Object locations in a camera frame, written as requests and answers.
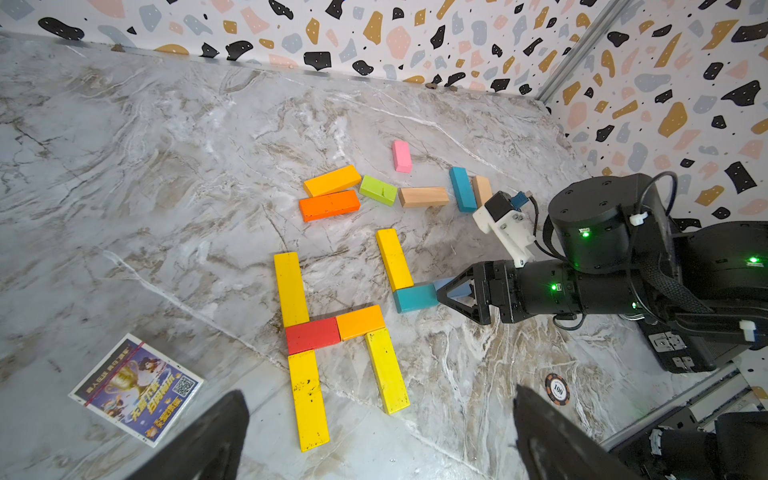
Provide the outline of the long yellow block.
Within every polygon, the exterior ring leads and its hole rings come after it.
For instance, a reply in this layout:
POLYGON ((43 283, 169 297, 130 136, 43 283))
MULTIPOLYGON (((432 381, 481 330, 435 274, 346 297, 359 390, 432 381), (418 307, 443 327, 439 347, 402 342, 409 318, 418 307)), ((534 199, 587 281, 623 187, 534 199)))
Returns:
POLYGON ((307 323, 309 313, 296 252, 274 256, 282 322, 285 328, 307 323))
POLYGON ((307 452, 330 441, 314 350, 288 357, 300 449, 307 452))

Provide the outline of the red block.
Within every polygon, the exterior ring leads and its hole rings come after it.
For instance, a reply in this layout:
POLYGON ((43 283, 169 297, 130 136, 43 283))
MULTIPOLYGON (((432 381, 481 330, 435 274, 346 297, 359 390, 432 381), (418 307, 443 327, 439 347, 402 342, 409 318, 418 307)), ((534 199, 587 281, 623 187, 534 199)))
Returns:
POLYGON ((336 317, 290 326, 285 333, 289 355, 317 350, 341 342, 336 317))

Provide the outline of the small amber block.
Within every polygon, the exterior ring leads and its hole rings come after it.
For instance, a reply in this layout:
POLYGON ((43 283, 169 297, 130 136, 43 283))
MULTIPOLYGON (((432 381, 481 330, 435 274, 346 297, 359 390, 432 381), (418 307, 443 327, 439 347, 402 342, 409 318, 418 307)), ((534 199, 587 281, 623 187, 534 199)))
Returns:
POLYGON ((386 327, 379 305, 338 315, 336 322, 342 341, 357 338, 386 327))

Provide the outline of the light blue block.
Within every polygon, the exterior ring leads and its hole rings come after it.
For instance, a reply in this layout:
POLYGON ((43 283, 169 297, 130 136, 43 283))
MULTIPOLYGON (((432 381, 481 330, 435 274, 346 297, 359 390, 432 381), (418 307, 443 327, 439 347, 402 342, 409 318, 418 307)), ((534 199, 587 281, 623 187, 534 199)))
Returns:
MULTIPOLYGON (((451 281, 452 281, 452 278, 438 279, 433 282, 433 286, 435 290, 439 290, 442 287, 444 287, 446 284, 450 283, 451 281)), ((461 299, 461 298, 472 297, 473 296, 472 284, 470 282, 464 282, 460 285, 457 285, 448 292, 448 295, 451 299, 461 299)))

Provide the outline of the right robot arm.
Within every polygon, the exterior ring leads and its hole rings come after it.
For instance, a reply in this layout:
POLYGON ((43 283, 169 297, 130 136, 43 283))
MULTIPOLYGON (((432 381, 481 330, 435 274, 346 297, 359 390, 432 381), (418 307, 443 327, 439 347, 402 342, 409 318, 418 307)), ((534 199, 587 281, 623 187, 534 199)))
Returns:
MULTIPOLYGON (((767 225, 731 221, 687 231, 656 177, 601 176, 573 183, 531 227, 515 197, 494 194, 474 214, 508 258, 478 262, 442 286, 438 301, 480 325, 548 315, 579 329, 590 315, 643 322, 671 373, 715 369, 712 344, 736 352, 767 345, 767 225)), ((719 415, 712 431, 660 423, 616 451, 600 447, 545 394, 519 386, 516 448, 532 479, 763 479, 765 411, 719 415)))

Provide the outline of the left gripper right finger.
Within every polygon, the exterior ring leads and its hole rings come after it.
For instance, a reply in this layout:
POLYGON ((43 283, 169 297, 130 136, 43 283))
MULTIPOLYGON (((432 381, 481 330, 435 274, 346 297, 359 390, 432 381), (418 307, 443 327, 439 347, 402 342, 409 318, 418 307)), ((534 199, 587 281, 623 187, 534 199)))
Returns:
POLYGON ((513 413, 517 450, 531 479, 638 477, 534 390, 517 387, 513 413))

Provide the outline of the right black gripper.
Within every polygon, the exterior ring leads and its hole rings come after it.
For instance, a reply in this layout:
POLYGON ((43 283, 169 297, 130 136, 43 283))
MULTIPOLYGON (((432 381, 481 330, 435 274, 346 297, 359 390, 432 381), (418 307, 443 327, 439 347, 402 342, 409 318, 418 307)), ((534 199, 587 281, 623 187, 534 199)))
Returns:
POLYGON ((501 322, 509 324, 537 315, 574 320, 579 315, 640 312, 624 273, 580 273, 558 260, 522 268, 515 268, 511 260, 478 262, 437 290, 437 298, 479 325, 491 323, 491 307, 498 309, 501 322), (448 292, 464 282, 472 284, 473 296, 451 299, 448 292))

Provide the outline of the teal short block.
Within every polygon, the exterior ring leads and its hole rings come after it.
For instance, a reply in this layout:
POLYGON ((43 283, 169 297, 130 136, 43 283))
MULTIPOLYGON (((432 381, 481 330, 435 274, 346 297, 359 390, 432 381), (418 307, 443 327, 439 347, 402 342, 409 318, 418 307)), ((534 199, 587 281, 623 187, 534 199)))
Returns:
POLYGON ((423 284, 396 290, 394 292, 394 299, 398 313, 410 313, 439 305, 436 289, 433 284, 423 284))

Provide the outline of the lime yellow block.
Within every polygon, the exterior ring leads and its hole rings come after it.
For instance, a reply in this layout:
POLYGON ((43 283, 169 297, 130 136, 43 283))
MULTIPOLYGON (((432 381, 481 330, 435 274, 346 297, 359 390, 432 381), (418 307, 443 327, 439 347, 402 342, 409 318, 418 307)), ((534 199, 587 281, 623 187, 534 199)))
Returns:
POLYGON ((371 356, 384 410, 393 415, 410 406, 406 384, 402 376, 394 346, 387 328, 369 332, 365 336, 371 356))

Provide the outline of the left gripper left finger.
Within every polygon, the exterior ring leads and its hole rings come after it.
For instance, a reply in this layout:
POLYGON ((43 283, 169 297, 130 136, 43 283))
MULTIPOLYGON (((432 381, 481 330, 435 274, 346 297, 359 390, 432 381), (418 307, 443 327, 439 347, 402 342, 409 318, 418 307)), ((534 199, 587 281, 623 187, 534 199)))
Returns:
POLYGON ((129 477, 235 479, 248 424, 245 397, 232 390, 129 477))

